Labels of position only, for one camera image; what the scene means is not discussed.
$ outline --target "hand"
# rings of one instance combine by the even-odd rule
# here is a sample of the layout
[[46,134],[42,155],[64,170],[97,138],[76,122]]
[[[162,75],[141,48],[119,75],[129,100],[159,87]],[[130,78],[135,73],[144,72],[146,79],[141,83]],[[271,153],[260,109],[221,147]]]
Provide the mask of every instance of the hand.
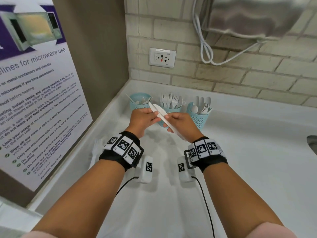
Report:
[[189,143],[204,136],[187,113],[170,113],[165,115],[164,118],[166,118]]
[[130,118],[130,124],[125,131],[133,133],[138,138],[143,137],[146,128],[161,121],[161,119],[157,117],[158,114],[159,112],[156,111],[153,113],[150,108],[133,110]]

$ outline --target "brick wall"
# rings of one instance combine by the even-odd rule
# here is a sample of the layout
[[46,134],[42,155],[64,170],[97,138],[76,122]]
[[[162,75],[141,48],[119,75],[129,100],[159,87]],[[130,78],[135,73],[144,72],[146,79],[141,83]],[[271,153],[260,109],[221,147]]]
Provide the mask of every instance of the brick wall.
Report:
[[[130,78],[317,107],[317,0],[311,0],[283,39],[256,46],[222,66],[200,60],[192,3],[125,0]],[[254,43],[212,33],[206,40],[215,62]],[[176,50],[175,68],[150,66],[150,47]]]

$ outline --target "utensil holder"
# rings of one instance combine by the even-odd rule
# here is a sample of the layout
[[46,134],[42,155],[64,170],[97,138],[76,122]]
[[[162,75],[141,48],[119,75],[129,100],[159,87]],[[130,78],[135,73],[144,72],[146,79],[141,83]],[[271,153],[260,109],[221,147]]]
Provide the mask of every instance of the utensil holder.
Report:
[[199,115],[199,114],[195,114],[192,112],[192,107],[193,107],[193,102],[189,103],[188,106],[187,106],[187,113],[191,116],[192,120],[194,121],[194,123],[196,124],[197,128],[199,130],[201,130],[207,119],[208,119],[208,115]]
[[[164,108],[164,107],[162,107],[162,106],[160,106],[160,107],[161,107],[162,109],[164,109],[168,114],[170,114],[170,113],[175,113],[175,112],[176,112],[176,113],[179,113],[182,106],[180,106],[179,108]],[[160,122],[158,122],[158,124],[163,127],[164,121],[160,121]]]
[[[132,94],[130,96],[130,98],[136,102],[136,101],[141,101],[142,98],[144,98],[145,100],[148,100],[149,98],[151,98],[151,95],[149,94],[146,94],[146,93],[135,93],[135,94]],[[132,103],[132,101],[130,100],[130,109],[131,110],[134,110],[134,109],[138,109],[138,108],[149,108],[149,104],[135,104],[135,103]]]

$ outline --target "white countertop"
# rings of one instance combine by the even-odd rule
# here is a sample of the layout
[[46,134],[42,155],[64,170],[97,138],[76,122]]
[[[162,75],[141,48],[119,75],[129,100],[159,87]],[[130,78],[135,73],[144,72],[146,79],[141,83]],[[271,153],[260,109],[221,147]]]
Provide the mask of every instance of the white countertop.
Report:
[[[307,136],[317,135],[317,109],[130,80],[90,128],[69,158],[30,205],[45,213],[89,167],[93,141],[123,131],[131,111],[125,93],[177,92],[187,102],[211,96],[214,108],[202,130],[215,139],[229,165],[271,206],[298,237],[317,233],[317,156]],[[208,213],[196,182],[180,183],[176,160],[188,143],[155,124],[141,138],[153,157],[150,184],[131,181],[116,197],[98,237],[211,237]],[[131,169],[123,182],[134,176]],[[216,237],[226,237],[196,169]]]

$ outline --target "outlet cover plate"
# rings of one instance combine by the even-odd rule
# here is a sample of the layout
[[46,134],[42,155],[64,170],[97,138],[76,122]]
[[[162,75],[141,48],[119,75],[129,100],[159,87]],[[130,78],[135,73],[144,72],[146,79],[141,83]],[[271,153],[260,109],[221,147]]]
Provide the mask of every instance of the outlet cover plate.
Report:
[[174,68],[176,51],[150,48],[149,65]]

